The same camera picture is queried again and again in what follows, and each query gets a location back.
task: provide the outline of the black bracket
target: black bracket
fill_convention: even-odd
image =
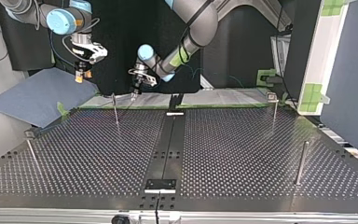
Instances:
[[[146,182],[145,193],[176,193],[175,179],[149,179]]]
[[[179,106],[182,103],[183,97],[184,97],[184,95],[182,93],[174,94],[171,96],[170,107],[167,112],[168,116],[184,115],[184,112],[182,110],[176,108],[177,106]]]

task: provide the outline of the blue mat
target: blue mat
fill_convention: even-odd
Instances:
[[[57,68],[45,69],[0,94],[0,112],[45,128],[58,119],[62,112],[86,103],[97,92],[97,87]]]

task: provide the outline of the white cable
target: white cable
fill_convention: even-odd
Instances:
[[[74,32],[72,35],[75,35],[75,34],[78,34],[78,33],[83,32],[83,31],[85,31],[85,30],[91,29],[91,28],[94,27],[96,24],[98,24],[98,22],[100,22],[100,19],[99,19],[99,18],[95,18],[95,19],[93,19],[93,20],[91,21],[91,25],[90,25],[90,26],[88,26],[88,27],[86,27],[86,28],[83,28],[83,29],[81,29],[80,31]],[[77,54],[73,53],[73,52],[71,51],[71,49],[69,49],[69,47],[68,47],[68,46],[66,45],[66,43],[65,43],[65,39],[68,38],[69,36],[71,36],[71,35],[66,35],[66,36],[63,37],[63,39],[62,39],[62,44],[63,44],[63,46],[64,46],[72,55],[74,55],[74,56],[75,56],[76,58],[78,58],[79,60],[81,60],[81,61],[83,61],[83,62],[86,62],[86,63],[90,63],[91,60],[84,59],[84,58],[78,56]]]
[[[34,0],[34,6],[36,7],[36,26],[35,29],[39,30],[40,28],[40,7],[39,4],[37,3],[37,0]]]

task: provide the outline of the grey wall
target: grey wall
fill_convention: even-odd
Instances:
[[[358,1],[350,4],[322,122],[358,148]]]

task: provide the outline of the small metal part on table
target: small metal part on table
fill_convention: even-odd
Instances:
[[[308,150],[309,146],[310,146],[310,142],[308,142],[308,141],[304,142],[304,146],[302,148],[300,164],[298,166],[298,173],[297,173],[297,177],[296,177],[296,185],[300,185],[300,181],[301,181],[301,177],[302,177],[303,170],[304,170],[304,165],[305,165],[305,159],[307,158],[307,150]]]

